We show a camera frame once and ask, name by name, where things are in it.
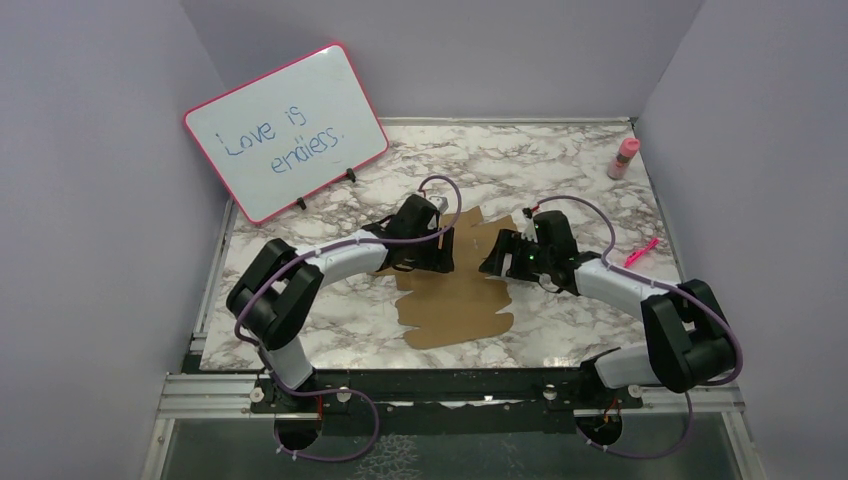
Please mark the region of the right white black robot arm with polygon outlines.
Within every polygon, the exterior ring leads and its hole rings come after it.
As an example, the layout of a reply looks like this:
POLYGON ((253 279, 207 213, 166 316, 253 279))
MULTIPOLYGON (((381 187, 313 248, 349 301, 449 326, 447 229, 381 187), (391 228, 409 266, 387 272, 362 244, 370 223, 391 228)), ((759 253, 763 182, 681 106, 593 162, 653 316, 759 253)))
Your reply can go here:
POLYGON ((738 365, 738 351, 705 282, 662 286, 652 279, 640 281, 629 271, 618 272, 600 254, 579 251, 561 212, 532 217, 523 232, 500 230, 479 270, 533 283, 548 277, 557 292, 599 300, 642 323, 643 343, 581 362, 577 393, 589 406, 600 407, 618 388, 631 385, 660 385, 685 393, 738 365))

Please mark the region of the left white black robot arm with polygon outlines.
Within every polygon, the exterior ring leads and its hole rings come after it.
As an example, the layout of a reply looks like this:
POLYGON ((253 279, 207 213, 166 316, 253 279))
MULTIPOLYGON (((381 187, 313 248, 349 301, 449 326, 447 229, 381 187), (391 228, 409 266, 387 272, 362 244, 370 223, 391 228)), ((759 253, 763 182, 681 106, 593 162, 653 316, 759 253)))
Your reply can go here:
POLYGON ((440 224, 444 197, 412 195, 393 215, 353 234, 309 248, 268 241, 226 299, 236 332, 249 333, 279 379, 276 396, 298 411, 313 401, 314 372, 299 339, 319 291, 359 274, 387 269, 450 273, 453 227, 440 224))

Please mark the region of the brown cardboard box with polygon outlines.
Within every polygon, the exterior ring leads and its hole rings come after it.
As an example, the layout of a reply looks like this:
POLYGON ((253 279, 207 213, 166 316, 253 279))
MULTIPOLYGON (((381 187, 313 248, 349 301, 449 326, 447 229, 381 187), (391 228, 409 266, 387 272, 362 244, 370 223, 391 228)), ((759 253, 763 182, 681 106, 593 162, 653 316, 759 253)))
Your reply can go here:
POLYGON ((454 227, 454 271, 441 274, 384 270, 404 295, 395 302, 398 323, 409 330, 406 343, 417 350, 445 347, 502 335, 514 316, 505 281, 490 278, 479 267, 491 253, 502 229, 514 230, 511 216, 486 222, 478 207, 463 212, 454 227))

